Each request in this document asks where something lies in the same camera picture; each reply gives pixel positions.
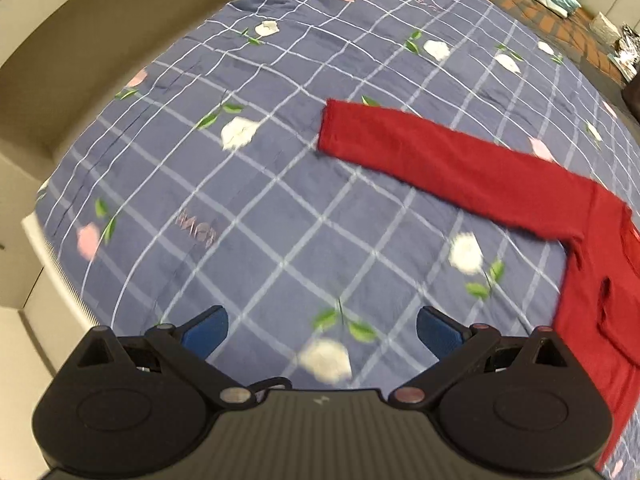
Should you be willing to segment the red long-sleeve sweater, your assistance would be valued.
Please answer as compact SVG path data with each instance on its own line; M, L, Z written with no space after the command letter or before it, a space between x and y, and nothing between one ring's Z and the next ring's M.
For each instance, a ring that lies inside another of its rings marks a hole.
M327 102L318 148L564 245L553 327L613 414L611 456L639 399L639 231L629 206L555 162L390 108Z

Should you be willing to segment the blue plaid floral quilt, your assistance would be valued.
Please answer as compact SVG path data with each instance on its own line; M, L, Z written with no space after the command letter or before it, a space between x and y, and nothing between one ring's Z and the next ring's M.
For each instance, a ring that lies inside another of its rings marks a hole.
M319 153L328 99L533 153L639 203L639 148L580 69L489 0L234 0L160 54L39 192L52 255L122 335L220 304L216 367L389 393L435 363L434 304L523 335L554 315L561 244Z

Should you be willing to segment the brown patterned bedsheet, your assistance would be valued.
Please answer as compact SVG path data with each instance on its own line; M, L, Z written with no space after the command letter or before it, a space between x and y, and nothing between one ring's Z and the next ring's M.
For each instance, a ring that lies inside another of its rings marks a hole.
M568 18L561 18L536 0L489 1L582 66L582 72L603 77L605 82L620 89L626 86L623 74L608 58L610 49L590 30L590 19L585 11L578 10Z

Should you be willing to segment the crumpled white bag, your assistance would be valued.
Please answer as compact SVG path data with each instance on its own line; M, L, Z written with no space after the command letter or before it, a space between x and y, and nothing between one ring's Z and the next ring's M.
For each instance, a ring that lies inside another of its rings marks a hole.
M615 26L604 14L598 13L589 24L601 44L610 50L608 59L631 82L639 70L639 34L628 25Z

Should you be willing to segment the beige bed frame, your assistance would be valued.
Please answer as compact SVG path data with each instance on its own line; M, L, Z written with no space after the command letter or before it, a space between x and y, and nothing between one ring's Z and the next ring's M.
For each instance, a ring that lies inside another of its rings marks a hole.
M1 474L47 469L32 412L92 321L34 213L66 148L142 67L230 0L1 0Z

